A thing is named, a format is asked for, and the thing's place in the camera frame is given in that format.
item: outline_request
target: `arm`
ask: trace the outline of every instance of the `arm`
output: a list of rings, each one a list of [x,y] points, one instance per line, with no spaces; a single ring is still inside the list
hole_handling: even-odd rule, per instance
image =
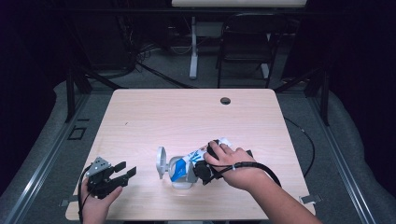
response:
[[[105,223],[110,205],[120,196],[122,187],[117,187],[104,199],[97,199],[89,195],[88,178],[85,178],[81,185],[81,201],[84,202],[82,208],[82,216],[84,224],[100,224]]]
[[[216,160],[206,153],[205,160],[210,164],[231,165],[239,161],[255,161],[240,147],[233,151],[224,144],[218,146],[213,141],[209,144],[219,157],[219,160]],[[215,167],[215,169],[220,171],[223,168]],[[280,188],[263,170],[238,168],[225,172],[223,177],[230,186],[249,192],[274,223],[320,223],[314,215]]]

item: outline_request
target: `table top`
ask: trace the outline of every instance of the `table top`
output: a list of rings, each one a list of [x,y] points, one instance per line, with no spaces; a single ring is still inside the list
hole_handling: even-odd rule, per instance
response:
[[[231,102],[222,104],[223,97]],[[264,89],[115,91],[84,167],[98,156],[114,165],[126,161],[126,169],[111,178],[137,167],[111,205],[108,219],[267,219],[247,192],[223,179],[174,189],[168,173],[159,178],[158,147],[165,148],[170,161],[220,137],[226,137],[233,149],[250,149],[296,200],[309,195],[276,95]],[[315,214],[312,204],[305,206]],[[78,220],[77,202],[69,204],[66,217]]]
[[[172,0],[173,7],[305,7],[306,0]]]

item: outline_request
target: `chair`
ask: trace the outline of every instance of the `chair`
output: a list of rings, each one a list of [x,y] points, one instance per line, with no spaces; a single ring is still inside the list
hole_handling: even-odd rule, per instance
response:
[[[287,29],[287,20],[279,14],[238,13],[232,15],[222,25],[219,56],[220,88],[222,62],[269,64],[269,74],[265,83],[268,88],[274,67],[276,50],[280,37]]]

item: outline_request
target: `table hole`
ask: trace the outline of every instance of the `table hole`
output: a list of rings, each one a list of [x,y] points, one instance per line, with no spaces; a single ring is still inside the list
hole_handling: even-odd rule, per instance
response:
[[[220,99],[220,102],[222,105],[229,105],[231,103],[231,100],[228,97],[223,97]]]

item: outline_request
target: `hand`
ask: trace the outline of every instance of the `hand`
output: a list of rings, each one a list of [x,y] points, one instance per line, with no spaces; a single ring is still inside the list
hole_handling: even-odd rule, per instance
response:
[[[88,178],[85,178],[81,185],[81,201],[89,195],[88,192]],[[122,187],[117,187],[104,199],[97,199],[93,196],[88,196],[82,208],[82,216],[84,218],[84,224],[91,223],[105,223],[110,205],[120,196]]]
[[[249,156],[244,149],[241,147],[233,151],[225,144],[220,144],[220,146],[211,141],[209,145],[213,148],[213,151],[219,157],[219,160],[212,157],[209,153],[204,154],[204,158],[207,163],[217,166],[229,166],[234,165],[240,161],[255,161],[251,156]],[[221,171],[225,167],[216,167],[217,171]],[[222,174],[224,180],[232,187],[237,189],[244,189],[249,191],[252,186],[254,186],[254,181],[257,178],[269,178],[264,171],[257,168],[238,168],[236,170],[230,170]]]

